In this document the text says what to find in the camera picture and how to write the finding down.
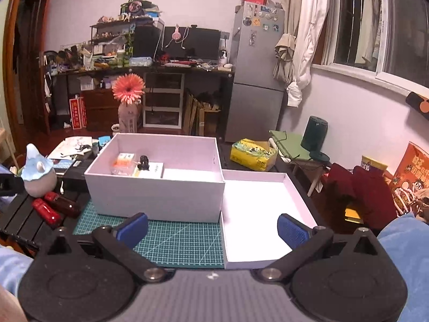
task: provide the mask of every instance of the silver refrigerator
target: silver refrigerator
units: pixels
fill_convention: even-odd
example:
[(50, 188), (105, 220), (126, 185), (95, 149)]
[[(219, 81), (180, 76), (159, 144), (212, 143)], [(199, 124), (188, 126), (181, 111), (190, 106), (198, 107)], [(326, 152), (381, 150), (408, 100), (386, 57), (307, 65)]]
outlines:
[(251, 2), (236, 13), (230, 63), (235, 77), (226, 142), (268, 140), (275, 130), (285, 83), (273, 78), (275, 46), (283, 35), (284, 10)]

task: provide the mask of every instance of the dark red bottle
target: dark red bottle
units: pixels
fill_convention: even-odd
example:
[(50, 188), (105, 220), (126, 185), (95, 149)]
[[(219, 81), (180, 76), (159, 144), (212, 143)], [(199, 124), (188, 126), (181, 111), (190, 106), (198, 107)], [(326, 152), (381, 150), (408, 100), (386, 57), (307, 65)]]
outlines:
[(79, 217), (80, 209), (76, 202), (66, 199), (53, 191), (47, 192), (43, 198), (58, 212), (71, 218)]
[(48, 223), (48, 225), (55, 229), (58, 228), (61, 225), (61, 222), (63, 219), (61, 216), (55, 212), (51, 207), (48, 206), (48, 204), (43, 201), (41, 198), (35, 199), (31, 206), (35, 209), (37, 214), (39, 214), (44, 221)]

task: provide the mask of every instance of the yellow package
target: yellow package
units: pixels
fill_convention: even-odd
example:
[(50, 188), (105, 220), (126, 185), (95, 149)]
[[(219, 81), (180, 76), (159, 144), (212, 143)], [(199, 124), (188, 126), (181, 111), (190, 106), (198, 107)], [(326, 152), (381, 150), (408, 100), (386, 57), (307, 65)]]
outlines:
[(231, 161), (257, 172), (268, 172), (275, 164), (277, 150), (268, 142), (242, 139), (232, 145)]

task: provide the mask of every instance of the blue gripper pad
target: blue gripper pad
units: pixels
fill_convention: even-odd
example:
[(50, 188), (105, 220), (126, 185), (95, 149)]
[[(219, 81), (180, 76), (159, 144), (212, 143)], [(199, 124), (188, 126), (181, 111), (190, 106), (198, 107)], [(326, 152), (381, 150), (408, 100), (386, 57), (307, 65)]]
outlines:
[(277, 233), (293, 250), (310, 239), (311, 229), (288, 214), (282, 214), (277, 220)]
[(147, 215), (137, 213), (114, 229), (117, 231), (116, 239), (125, 243), (128, 248), (133, 249), (147, 235), (148, 228), (149, 220)]

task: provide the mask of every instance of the flower vase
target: flower vase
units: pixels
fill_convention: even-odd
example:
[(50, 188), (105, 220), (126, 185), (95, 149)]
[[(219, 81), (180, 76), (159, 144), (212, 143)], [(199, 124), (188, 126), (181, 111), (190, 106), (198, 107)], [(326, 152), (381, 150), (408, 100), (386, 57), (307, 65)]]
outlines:
[(121, 103), (117, 109), (120, 133), (137, 133), (137, 104)]

